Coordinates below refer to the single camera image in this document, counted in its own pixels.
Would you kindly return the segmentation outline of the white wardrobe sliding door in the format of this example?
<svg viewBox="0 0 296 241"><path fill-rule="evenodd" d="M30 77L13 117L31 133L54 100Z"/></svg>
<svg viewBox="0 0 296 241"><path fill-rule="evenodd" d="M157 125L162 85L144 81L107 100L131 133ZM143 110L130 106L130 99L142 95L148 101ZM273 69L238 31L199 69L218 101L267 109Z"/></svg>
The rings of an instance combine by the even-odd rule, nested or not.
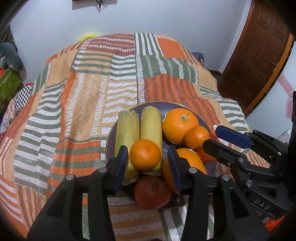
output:
<svg viewBox="0 0 296 241"><path fill-rule="evenodd" d="M288 143L292 130L292 94L295 91L295 46L279 78L246 118L253 130L259 130L278 140Z"/></svg>

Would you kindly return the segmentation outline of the blue bag behind bed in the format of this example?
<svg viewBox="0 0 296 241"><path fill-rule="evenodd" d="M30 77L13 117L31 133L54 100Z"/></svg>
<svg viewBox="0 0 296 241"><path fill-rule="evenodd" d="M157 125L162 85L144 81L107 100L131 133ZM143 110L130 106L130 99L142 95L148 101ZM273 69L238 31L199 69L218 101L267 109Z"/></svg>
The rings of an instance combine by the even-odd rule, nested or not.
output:
<svg viewBox="0 0 296 241"><path fill-rule="evenodd" d="M201 52L193 52L192 55L204 66L204 55Z"/></svg>

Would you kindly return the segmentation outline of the large orange with sticker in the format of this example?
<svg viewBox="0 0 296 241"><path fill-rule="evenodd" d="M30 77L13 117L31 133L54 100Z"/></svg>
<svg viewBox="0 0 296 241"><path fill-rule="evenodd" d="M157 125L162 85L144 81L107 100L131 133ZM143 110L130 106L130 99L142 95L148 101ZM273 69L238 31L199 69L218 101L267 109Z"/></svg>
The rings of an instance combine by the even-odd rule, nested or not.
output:
<svg viewBox="0 0 296 241"><path fill-rule="evenodd" d="M163 162L163 178L171 190L178 195L186 194L188 189L187 172L189 168L195 168L207 175L205 166L200 156L188 148L176 149L169 146L167 157Z"/></svg>

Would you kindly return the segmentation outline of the sugarcane piece front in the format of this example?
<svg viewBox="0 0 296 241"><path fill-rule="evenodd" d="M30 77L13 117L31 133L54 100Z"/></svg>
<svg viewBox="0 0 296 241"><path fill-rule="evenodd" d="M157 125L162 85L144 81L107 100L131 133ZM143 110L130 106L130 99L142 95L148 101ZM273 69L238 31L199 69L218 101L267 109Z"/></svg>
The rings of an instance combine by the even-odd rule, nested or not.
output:
<svg viewBox="0 0 296 241"><path fill-rule="evenodd" d="M128 152L132 145L139 140L139 115L134 110L122 110L119 112L115 136L114 156L117 156L121 146L126 146ZM138 170L127 162L123 185L130 185L138 180Z"/></svg>

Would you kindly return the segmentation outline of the large orange plain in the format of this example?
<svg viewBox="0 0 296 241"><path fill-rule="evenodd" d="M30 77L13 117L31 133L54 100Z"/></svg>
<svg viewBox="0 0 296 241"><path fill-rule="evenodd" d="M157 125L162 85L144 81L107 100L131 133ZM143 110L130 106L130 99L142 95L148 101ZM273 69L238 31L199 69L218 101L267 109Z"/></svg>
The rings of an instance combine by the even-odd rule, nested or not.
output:
<svg viewBox="0 0 296 241"><path fill-rule="evenodd" d="M186 108L175 108L168 111L162 121L165 137L175 145L185 144L187 132L199 125L196 115Z"/></svg>

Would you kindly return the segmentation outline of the green patterned storage box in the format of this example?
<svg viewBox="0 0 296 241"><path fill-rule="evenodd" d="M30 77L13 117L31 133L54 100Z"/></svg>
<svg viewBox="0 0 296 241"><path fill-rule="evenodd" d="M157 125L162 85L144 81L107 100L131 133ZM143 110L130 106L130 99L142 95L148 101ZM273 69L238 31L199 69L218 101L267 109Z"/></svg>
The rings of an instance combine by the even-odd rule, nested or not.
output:
<svg viewBox="0 0 296 241"><path fill-rule="evenodd" d="M0 88L1 111L8 107L10 100L15 95L21 83L19 74L15 70L8 68L3 73Z"/></svg>

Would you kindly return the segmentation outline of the yellow curved pillow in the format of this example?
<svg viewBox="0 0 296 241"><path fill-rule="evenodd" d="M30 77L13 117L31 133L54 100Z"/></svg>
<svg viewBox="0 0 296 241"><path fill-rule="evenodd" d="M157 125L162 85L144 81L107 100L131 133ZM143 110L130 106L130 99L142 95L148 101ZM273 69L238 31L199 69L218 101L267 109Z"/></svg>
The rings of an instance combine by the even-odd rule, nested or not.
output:
<svg viewBox="0 0 296 241"><path fill-rule="evenodd" d="M98 34L85 34L79 39L79 41L85 41L87 39L96 38L96 37L99 37L99 35Z"/></svg>

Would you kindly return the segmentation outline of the checkered patchwork cloth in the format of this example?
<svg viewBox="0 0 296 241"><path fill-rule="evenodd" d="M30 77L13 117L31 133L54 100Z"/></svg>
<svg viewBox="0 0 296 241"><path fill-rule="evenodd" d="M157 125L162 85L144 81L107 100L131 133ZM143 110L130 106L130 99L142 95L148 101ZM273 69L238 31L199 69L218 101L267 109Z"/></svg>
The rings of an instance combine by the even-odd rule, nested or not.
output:
<svg viewBox="0 0 296 241"><path fill-rule="evenodd" d="M28 102L31 96L32 83L27 84L12 98L4 111L4 116L1 121L1 133L5 132L13 120L19 115L23 107Z"/></svg>

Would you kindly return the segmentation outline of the red tomato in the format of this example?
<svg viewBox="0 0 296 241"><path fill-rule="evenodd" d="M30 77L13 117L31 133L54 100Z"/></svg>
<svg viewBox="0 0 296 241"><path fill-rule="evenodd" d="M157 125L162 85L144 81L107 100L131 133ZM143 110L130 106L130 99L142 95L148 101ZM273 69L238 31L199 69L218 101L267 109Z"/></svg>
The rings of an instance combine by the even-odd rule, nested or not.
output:
<svg viewBox="0 0 296 241"><path fill-rule="evenodd" d="M161 178L146 176L137 181L134 198L140 208L159 209L170 201L171 189Z"/></svg>
<svg viewBox="0 0 296 241"><path fill-rule="evenodd" d="M210 135L210 139L218 141L218 138L214 133L209 133L209 135ZM206 150L204 150L203 148L199 148L197 150L197 153L204 164L208 164L210 162L216 161L216 158L211 155L212 151L209 148L206 148Z"/></svg>

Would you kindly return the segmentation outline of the striped patchwork bedspread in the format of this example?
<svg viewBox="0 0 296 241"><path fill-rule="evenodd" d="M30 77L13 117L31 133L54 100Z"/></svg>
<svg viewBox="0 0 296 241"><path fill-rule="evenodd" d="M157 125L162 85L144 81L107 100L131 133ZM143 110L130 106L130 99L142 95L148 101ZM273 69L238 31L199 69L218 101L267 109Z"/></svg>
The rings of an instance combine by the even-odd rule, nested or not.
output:
<svg viewBox="0 0 296 241"><path fill-rule="evenodd" d="M223 98L215 78L177 40L122 33L79 42L53 55L9 112L1 142L1 207L26 237L67 174L106 163L107 136L122 110L152 101L182 104L211 131L248 131L239 104Z"/></svg>

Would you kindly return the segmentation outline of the small wall monitor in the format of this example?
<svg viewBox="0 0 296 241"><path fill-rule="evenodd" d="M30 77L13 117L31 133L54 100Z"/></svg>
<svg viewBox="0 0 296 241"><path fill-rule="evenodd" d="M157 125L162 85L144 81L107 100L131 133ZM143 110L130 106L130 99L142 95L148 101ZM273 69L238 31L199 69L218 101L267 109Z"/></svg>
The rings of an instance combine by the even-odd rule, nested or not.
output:
<svg viewBox="0 0 296 241"><path fill-rule="evenodd" d="M117 4L117 0L73 0L72 1L72 9L80 9L86 8L89 6L107 6L110 4Z"/></svg>

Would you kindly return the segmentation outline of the small mandarin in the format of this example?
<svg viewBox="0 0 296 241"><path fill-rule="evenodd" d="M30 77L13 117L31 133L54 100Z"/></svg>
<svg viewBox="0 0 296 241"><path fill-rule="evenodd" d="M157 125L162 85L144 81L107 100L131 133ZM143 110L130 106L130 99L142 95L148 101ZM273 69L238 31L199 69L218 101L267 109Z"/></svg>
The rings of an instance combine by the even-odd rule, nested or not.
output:
<svg viewBox="0 0 296 241"><path fill-rule="evenodd" d="M131 164L140 171L152 170L159 164L161 157L159 147L150 140L136 141L129 152Z"/></svg>
<svg viewBox="0 0 296 241"><path fill-rule="evenodd" d="M190 149L200 149L203 143L210 138L209 131L204 126L195 126L185 135L185 144Z"/></svg>

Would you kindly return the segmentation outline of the grey plush toy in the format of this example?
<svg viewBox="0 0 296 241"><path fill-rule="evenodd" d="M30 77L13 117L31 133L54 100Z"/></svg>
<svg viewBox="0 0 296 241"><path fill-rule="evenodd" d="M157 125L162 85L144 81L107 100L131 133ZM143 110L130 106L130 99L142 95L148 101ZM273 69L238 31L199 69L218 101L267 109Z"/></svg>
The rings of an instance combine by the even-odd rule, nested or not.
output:
<svg viewBox="0 0 296 241"><path fill-rule="evenodd" d="M8 67L20 72L23 69L23 62L11 43L1 42L1 69Z"/></svg>

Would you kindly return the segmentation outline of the brown wooden door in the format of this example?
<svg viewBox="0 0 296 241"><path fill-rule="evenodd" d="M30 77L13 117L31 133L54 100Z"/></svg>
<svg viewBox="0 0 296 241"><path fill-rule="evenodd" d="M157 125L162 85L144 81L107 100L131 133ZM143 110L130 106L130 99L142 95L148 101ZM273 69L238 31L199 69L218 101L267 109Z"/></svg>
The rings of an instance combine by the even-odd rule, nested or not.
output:
<svg viewBox="0 0 296 241"><path fill-rule="evenodd" d="M249 13L222 73L231 99L248 115L265 97L287 61L293 37L280 15L265 1L251 1Z"/></svg>

